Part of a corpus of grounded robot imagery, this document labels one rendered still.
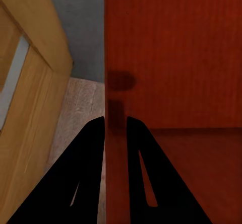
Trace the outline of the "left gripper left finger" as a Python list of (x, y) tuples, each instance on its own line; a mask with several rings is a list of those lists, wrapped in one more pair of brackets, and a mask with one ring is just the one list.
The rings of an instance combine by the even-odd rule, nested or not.
[(86, 123), (6, 224), (97, 224), (104, 145), (101, 116)]

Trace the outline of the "storage box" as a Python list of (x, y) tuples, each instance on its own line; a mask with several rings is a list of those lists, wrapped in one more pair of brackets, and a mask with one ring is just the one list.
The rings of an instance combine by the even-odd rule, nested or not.
[(242, 224), (242, 0), (104, 0), (104, 57), (106, 224), (131, 224), (128, 116), (213, 224)]

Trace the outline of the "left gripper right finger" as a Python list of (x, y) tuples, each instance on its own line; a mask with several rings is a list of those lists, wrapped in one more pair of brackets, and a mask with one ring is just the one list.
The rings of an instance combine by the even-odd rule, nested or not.
[[(131, 224), (213, 224), (146, 125), (127, 117)], [(139, 151), (158, 207), (147, 204)]]

